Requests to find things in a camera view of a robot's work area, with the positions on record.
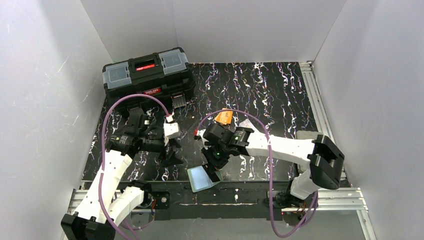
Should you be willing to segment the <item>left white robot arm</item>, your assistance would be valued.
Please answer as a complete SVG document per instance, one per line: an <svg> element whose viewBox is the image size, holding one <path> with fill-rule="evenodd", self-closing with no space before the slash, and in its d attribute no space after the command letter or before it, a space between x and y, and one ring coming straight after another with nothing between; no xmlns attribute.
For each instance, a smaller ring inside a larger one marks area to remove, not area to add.
<svg viewBox="0 0 424 240"><path fill-rule="evenodd" d="M137 208L155 214L157 195L146 181L133 180L116 196L118 185L140 151L159 153L165 166L181 164L175 149L180 126L172 116L163 127L154 126L142 110L129 114L124 126L104 144L103 161L89 190L61 227L69 240L113 240L118 226Z"/></svg>

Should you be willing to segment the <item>mint green card holder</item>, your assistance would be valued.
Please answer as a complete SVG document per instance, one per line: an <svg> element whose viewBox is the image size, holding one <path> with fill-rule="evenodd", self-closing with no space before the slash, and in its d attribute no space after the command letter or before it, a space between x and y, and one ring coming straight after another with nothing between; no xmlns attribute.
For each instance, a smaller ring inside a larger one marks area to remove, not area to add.
<svg viewBox="0 0 424 240"><path fill-rule="evenodd" d="M202 166L189 168L187 170L187 174L188 174L191 190L193 193L210 189L224 180L222 173L218 171L217 173L218 181L213 182Z"/></svg>

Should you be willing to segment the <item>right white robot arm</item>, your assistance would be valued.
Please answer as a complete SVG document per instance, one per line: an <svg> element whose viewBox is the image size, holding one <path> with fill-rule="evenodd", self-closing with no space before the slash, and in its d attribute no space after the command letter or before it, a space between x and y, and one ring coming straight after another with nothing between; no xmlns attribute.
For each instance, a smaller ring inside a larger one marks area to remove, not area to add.
<svg viewBox="0 0 424 240"><path fill-rule="evenodd" d="M291 182L288 193L304 200L320 188L337 190L340 187L345 156L326 135L305 131L305 139L266 135L252 124L242 124L230 130L211 123L197 130L195 139L201 140L201 152L207 163L203 165L209 179L221 180L218 172L231 156L262 156L294 163L302 173Z"/></svg>

